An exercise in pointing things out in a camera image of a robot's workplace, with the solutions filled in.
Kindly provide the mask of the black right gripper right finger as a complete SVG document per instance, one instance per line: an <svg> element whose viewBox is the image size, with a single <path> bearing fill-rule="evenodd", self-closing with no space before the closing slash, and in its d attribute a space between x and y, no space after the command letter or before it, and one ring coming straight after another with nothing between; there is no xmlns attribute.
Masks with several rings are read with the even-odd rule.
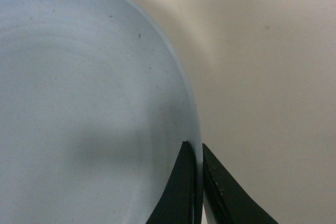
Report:
<svg viewBox="0 0 336 224"><path fill-rule="evenodd" d="M208 223L276 223L203 144L205 212Z"/></svg>

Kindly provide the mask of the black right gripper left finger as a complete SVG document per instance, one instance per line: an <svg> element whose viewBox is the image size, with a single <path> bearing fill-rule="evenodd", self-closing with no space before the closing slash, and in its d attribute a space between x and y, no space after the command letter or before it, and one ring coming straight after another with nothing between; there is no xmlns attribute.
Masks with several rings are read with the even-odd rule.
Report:
<svg viewBox="0 0 336 224"><path fill-rule="evenodd" d="M202 142L182 142L163 193L146 222L201 223L202 170Z"/></svg>

